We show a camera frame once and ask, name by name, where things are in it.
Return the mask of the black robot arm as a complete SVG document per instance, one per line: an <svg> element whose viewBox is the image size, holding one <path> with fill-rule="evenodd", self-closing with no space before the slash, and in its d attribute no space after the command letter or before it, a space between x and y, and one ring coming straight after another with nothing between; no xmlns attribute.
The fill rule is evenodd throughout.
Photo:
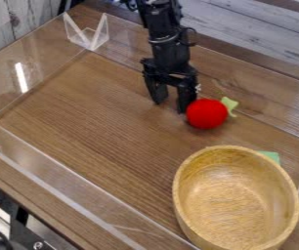
<svg viewBox="0 0 299 250"><path fill-rule="evenodd" d="M197 70L190 66L187 31L181 24L182 14L178 0L134 0L143 28L149 31L151 57L142 58L143 78L149 96L155 104L167 98L167 87L177 89L177 111L186 112L197 99Z"/></svg>

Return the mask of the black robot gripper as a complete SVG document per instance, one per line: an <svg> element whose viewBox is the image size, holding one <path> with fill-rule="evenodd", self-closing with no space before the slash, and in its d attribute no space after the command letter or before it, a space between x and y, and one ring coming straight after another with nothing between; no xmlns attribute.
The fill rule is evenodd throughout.
<svg viewBox="0 0 299 250"><path fill-rule="evenodd" d="M185 113L197 99L197 71L190 66L190 48L194 43L187 35L150 37L150 58L142 58L143 78L149 96L155 104L167 98L166 85L177 87L177 112Z"/></svg>

